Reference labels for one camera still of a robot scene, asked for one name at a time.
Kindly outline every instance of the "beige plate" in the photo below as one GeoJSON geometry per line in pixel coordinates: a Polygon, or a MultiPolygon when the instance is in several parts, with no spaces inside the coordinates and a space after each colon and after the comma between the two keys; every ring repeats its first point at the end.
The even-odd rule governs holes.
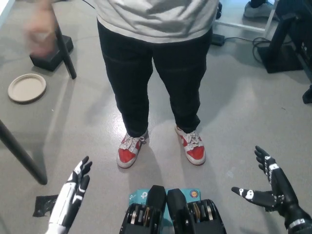
{"type": "Polygon", "coordinates": [[[17,77],[9,86],[9,97],[16,102],[30,102],[39,98],[45,91],[45,79],[37,74],[17,77]]]}

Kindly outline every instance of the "white robotic hand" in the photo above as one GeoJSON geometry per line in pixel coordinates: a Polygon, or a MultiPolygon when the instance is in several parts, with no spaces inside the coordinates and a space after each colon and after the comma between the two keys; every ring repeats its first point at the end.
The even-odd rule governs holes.
{"type": "Polygon", "coordinates": [[[86,174],[90,171],[92,162],[87,163],[88,160],[89,157],[85,157],[63,185],[46,234],[66,234],[71,228],[89,185],[90,177],[86,174]]]}

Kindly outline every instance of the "black tape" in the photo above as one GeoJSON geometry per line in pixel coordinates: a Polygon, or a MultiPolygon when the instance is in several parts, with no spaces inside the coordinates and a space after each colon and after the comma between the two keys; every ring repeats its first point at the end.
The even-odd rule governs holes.
{"type": "Polygon", "coordinates": [[[51,214],[57,198],[58,195],[37,196],[33,217],[44,217],[47,212],[51,214]]]}

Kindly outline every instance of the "black pants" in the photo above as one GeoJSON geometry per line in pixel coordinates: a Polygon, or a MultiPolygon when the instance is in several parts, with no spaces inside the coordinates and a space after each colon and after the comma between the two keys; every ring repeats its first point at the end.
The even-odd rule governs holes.
{"type": "Polygon", "coordinates": [[[204,36],[177,43],[154,44],[122,36],[98,22],[108,79],[127,132],[140,137],[148,127],[147,83],[155,67],[170,95],[175,122],[186,133],[200,120],[199,86],[206,72],[212,30],[204,36]]]}

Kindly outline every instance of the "concrete floor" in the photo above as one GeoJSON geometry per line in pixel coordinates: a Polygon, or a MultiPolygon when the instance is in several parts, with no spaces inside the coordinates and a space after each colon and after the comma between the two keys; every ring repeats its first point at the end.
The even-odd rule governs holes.
{"type": "MultiPolygon", "coordinates": [[[[237,9],[246,4],[238,3],[237,9]]],[[[248,42],[212,46],[200,88],[199,131],[208,156],[200,167],[191,165],[183,154],[168,94],[154,72],[149,83],[150,143],[143,146],[132,168],[121,170],[116,154],[125,128],[106,76],[94,10],[79,0],[55,4],[63,33],[74,41],[71,57],[78,77],[72,81],[64,65],[55,73],[33,67],[22,31],[33,7],[29,1],[17,1],[0,30],[0,118],[45,167],[49,183],[38,185],[1,145],[1,234],[44,233],[49,217],[32,217],[36,196],[57,194],[85,155],[94,165],[73,234],[118,233],[128,194],[153,184],[200,188],[202,198],[217,204],[229,234],[285,233],[277,214],[266,214],[231,192],[232,186],[270,188],[253,155],[256,144],[276,157],[300,205],[312,213],[312,107],[302,103],[310,84],[303,71],[268,75],[254,60],[248,42]],[[11,102],[10,82],[31,72],[45,77],[45,95],[29,105],[11,102]]],[[[233,21],[241,20],[241,13],[235,17],[233,21]]],[[[221,26],[215,30],[227,37],[259,36],[221,26]]]]}

